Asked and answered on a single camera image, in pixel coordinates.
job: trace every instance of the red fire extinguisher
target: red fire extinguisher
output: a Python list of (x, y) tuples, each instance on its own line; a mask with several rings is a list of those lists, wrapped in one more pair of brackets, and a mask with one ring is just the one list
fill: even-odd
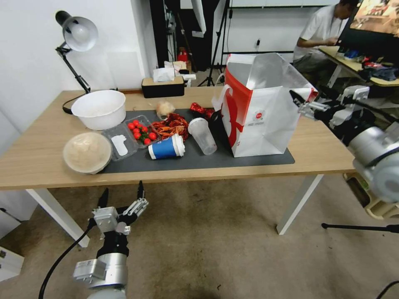
[(186, 50), (183, 50), (180, 52), (180, 54), (177, 56), (177, 60), (178, 61), (184, 61), (184, 62), (188, 62), (188, 55)]

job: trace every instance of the desk lamp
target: desk lamp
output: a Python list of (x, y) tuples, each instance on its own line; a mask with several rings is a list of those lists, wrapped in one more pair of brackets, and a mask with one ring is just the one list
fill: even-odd
[[(85, 93), (90, 93), (90, 85), (78, 75), (72, 65), (67, 60), (67, 54), (72, 51), (84, 52), (90, 50), (96, 43), (99, 32), (94, 23), (83, 17), (72, 17), (69, 13), (60, 10), (55, 14), (55, 20), (62, 27), (64, 42), (55, 50), (61, 56), (62, 60), (74, 74), (75, 79), (84, 89)], [(72, 114), (71, 110), (63, 107), (66, 113)]]

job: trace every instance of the desk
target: desk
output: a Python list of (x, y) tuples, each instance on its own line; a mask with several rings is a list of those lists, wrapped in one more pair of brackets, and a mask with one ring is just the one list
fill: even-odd
[[(330, 81), (328, 82), (328, 87), (332, 87), (334, 85), (339, 74), (341, 73), (342, 67), (344, 67), (350, 73), (352, 73), (360, 78), (360, 76), (357, 74), (357, 71), (362, 69), (362, 65), (358, 62), (354, 62), (351, 60), (344, 59), (343, 57), (337, 56), (338, 49), (339, 49), (338, 46), (337, 47), (326, 47), (326, 46), (319, 47), (319, 50), (321, 52), (323, 52), (324, 54), (326, 54), (328, 59), (330, 59), (331, 61), (333, 61), (337, 64), (337, 67), (336, 67), (334, 73), (332, 74)], [(377, 86), (381, 86), (381, 87), (399, 86), (399, 79), (396, 79), (395, 81), (385, 81), (382, 79), (372, 77), (370, 79), (370, 82), (372, 82), (373, 84), (375, 84)]]
[[(184, 96), (165, 99), (176, 108), (189, 108), (192, 102), (210, 107), (213, 93), (214, 87), (194, 87), (185, 89)], [(139, 180), (146, 184), (306, 175), (277, 226), (279, 234), (284, 234), (323, 174), (354, 171), (352, 155), (324, 124), (301, 118), (289, 144), (294, 164), (80, 175), (64, 165), (62, 149), (71, 137), (89, 129), (78, 118), (65, 114), (61, 109), (66, 100), (79, 94), (81, 91), (62, 92), (0, 158), (0, 190), (26, 189), (75, 240), (83, 233), (82, 229), (46, 188), (136, 184)], [(158, 98), (145, 99), (141, 93), (127, 94), (126, 110), (151, 110), (158, 101)], [(79, 244), (86, 247), (88, 243), (86, 236)]]

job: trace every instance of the lamp shade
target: lamp shade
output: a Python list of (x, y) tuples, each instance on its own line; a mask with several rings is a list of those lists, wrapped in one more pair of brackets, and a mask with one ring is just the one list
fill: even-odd
[(64, 40), (72, 50), (83, 52), (95, 45), (99, 32), (89, 19), (72, 17), (63, 10), (56, 13), (55, 19), (62, 26)]

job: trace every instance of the bag handle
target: bag handle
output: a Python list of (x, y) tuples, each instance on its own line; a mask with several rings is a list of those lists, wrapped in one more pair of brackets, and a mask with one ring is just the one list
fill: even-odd
[(231, 88), (231, 86), (229, 84), (225, 84), (223, 86), (223, 89), (219, 95), (219, 98), (216, 97), (216, 86), (217, 86), (217, 82), (220, 80), (220, 78), (224, 76), (224, 73), (221, 73), (219, 75), (219, 77), (217, 77), (216, 82), (215, 82), (215, 89), (214, 89), (214, 94), (212, 97), (212, 105), (213, 108), (215, 109), (215, 111), (219, 111), (222, 108), (222, 103), (224, 100), (224, 96), (226, 95), (227, 90), (229, 90), (229, 94), (232, 96), (233, 95), (233, 89)]

